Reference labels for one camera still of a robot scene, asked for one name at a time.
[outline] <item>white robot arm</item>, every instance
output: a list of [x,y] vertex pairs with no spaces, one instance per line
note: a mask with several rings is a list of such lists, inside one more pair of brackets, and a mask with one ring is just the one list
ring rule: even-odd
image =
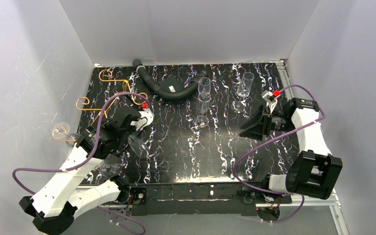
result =
[[60,169],[63,172],[56,173],[32,197],[27,196],[20,201],[24,212],[34,217],[33,224],[37,229],[48,235],[59,235],[86,211],[103,203],[118,200],[120,193],[128,190],[128,186],[118,176],[87,191],[73,193],[87,174],[101,164],[103,159],[126,146],[127,137],[131,133],[150,125],[152,121],[153,114],[150,109],[136,111],[129,107],[121,108],[114,118],[103,121],[95,155],[76,170],[66,171],[67,168],[84,162],[93,149],[95,125],[87,128],[61,165]]
[[[283,106],[283,112],[275,112],[277,100],[271,92],[264,92],[270,110],[261,105],[258,111],[243,125],[239,135],[262,141],[271,131],[291,131],[319,117],[316,101],[293,98]],[[325,144],[320,123],[297,131],[299,155],[287,174],[268,174],[261,188],[282,193],[299,193],[320,199],[328,199],[342,169],[342,161],[331,155]]]

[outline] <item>red part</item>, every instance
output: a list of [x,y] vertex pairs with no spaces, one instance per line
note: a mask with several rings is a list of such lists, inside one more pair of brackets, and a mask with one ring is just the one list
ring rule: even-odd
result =
[[275,90],[275,91],[273,92],[273,95],[276,96],[276,97],[278,97],[278,96],[280,95],[280,92],[279,92],[278,90]]

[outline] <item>table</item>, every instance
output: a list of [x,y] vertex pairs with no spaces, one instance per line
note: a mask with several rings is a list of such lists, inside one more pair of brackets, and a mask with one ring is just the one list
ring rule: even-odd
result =
[[[130,184],[178,184],[236,182],[232,175],[232,166],[245,153],[261,142],[239,138],[239,125],[244,123],[263,102],[262,91],[279,90],[283,87],[275,63],[242,63],[215,65],[161,65],[146,66],[146,70],[156,81],[171,76],[180,84],[189,82],[205,70],[212,82],[211,108],[207,115],[209,126],[196,128],[195,97],[178,104],[162,101],[152,93],[135,73],[132,67],[95,68],[90,80],[87,97],[90,100],[84,108],[101,108],[104,102],[117,92],[122,92],[122,82],[103,82],[99,73],[109,69],[112,77],[103,79],[127,79],[133,92],[148,94],[154,122],[141,134],[149,147],[149,156],[139,159],[131,151],[119,155],[120,173]],[[246,71],[255,75],[253,87],[245,99],[244,113],[234,113],[230,105],[238,100],[236,85]],[[285,104],[286,97],[281,96],[278,107]],[[107,112],[112,117],[119,107],[130,106],[128,99],[116,101]],[[78,127],[82,132],[97,116],[98,111],[83,111]],[[280,135],[273,133],[269,139]],[[239,166],[240,178],[249,182],[259,182],[267,173],[287,173],[298,155],[296,135],[291,135],[274,144],[270,144],[248,157]],[[104,182],[98,170],[89,173],[82,185],[98,185]]]

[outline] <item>hose clamp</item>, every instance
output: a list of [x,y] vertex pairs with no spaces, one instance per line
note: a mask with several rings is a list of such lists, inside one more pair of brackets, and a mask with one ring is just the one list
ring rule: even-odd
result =
[[137,72],[137,73],[139,73],[139,72],[138,72],[138,69],[139,69],[140,67],[143,67],[144,69],[146,69],[145,66],[143,66],[143,65],[139,65],[139,66],[136,67],[136,72]]

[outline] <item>glass base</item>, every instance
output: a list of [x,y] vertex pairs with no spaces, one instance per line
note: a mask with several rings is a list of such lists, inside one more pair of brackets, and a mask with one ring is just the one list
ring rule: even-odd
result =
[[246,98],[249,96],[249,94],[250,94],[249,91],[240,91],[240,92],[237,91],[237,95],[240,96],[241,98]]
[[199,127],[206,127],[208,126],[208,118],[206,116],[198,116],[196,119],[195,119],[195,123],[199,126]]
[[233,101],[233,103],[231,104],[231,109],[235,113],[243,113],[244,110],[246,110],[246,106],[241,103],[241,101]]

